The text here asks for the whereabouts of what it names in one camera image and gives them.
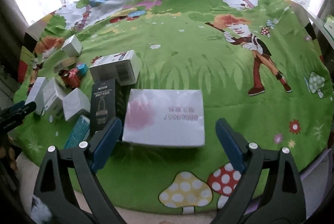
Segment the black Dormi box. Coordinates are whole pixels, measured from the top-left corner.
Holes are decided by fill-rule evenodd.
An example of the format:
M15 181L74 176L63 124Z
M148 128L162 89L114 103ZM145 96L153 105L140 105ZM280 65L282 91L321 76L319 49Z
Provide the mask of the black Dormi box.
M113 117L124 124L126 98L116 79L94 83L91 92L90 136L101 131Z

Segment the white pink box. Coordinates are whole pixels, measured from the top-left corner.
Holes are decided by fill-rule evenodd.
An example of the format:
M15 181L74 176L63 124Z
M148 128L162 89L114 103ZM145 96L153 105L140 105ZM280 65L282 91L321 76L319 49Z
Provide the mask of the white pink box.
M122 141L149 147L204 146L202 92L193 89L132 89Z

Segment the white printed medicine box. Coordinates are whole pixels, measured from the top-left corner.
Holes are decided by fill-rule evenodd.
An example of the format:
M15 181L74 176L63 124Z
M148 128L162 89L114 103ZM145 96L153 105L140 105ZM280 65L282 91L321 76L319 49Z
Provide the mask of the white printed medicine box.
M66 92L55 78L48 81L42 92L45 112L56 116L63 109L62 100L66 97Z

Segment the tall white box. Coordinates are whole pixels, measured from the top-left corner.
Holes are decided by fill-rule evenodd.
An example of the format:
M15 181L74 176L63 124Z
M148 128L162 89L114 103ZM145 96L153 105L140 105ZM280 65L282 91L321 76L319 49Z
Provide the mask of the tall white box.
M42 111L44 110L44 96L43 96L43 89L47 85L48 79L46 77L38 77L34 82L27 99L25 101L26 104L30 102L36 103L35 113L37 115L41 115Z

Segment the teal patterned box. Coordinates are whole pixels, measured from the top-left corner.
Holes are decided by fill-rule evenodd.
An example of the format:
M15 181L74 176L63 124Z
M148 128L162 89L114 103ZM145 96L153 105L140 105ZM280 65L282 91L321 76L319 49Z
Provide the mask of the teal patterned box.
M85 115L81 115L64 145L64 149L77 147L81 142L85 141L89 136L90 120Z

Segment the shiny silver white box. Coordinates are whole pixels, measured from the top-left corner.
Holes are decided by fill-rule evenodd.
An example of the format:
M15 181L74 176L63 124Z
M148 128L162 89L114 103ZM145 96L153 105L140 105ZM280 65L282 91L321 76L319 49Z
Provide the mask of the shiny silver white box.
M66 122L76 120L80 115L89 115L91 109L89 98L79 88L65 96L62 105Z

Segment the brown flat carton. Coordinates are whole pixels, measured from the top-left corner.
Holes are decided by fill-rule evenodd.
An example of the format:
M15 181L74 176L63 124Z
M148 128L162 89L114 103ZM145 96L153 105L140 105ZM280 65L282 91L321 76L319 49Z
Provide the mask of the brown flat carton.
M72 66L76 62L77 62L76 57L69 57L69 58L63 59L63 60L59 61L57 64L55 64L55 66L53 67L53 71L54 71L55 74L57 74L61 70L64 70L64 69Z

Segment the red toy car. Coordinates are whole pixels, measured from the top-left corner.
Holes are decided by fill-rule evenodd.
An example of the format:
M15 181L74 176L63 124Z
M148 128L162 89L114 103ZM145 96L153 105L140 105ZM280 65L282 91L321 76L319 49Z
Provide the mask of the red toy car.
M71 70L60 70L58 75L61 77L66 88L72 90L79 88L82 78L88 72L88 66L85 63L79 63Z

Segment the small white cube box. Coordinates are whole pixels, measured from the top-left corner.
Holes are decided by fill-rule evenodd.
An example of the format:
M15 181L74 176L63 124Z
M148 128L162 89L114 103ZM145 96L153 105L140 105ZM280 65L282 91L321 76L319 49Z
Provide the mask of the small white cube box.
M62 50L68 57L78 57L82 52L82 45L75 35L67 38L62 46Z

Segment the grey barcode box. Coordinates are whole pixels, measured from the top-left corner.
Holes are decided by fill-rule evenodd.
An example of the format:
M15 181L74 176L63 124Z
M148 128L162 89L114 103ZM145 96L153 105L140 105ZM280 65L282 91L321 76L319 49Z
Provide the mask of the grey barcode box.
M134 50L130 50L98 58L89 71L95 83L116 79L120 85L133 85L141 68L141 59Z

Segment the colourful cartoon play mat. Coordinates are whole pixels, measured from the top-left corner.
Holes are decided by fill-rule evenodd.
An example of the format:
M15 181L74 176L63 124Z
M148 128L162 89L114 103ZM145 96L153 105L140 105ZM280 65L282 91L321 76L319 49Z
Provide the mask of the colourful cartoon play mat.
M180 214L163 199L182 175L203 183L197 212L213 210L221 191L210 176L228 158L215 133L225 118L262 148L291 150L298 170L327 146L333 116L331 77L306 10L290 0L78 0L43 17L39 75L54 78L75 35L87 65L133 50L142 63L137 89L200 90L205 145L172 149L116 145L97 176L112 203Z

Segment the small green white object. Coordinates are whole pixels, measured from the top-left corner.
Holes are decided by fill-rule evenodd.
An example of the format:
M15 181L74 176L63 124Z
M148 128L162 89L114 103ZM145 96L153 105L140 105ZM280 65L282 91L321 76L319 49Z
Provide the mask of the small green white object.
M323 27L328 32L328 34L331 36L332 39L334 39L334 16L329 15L326 17Z

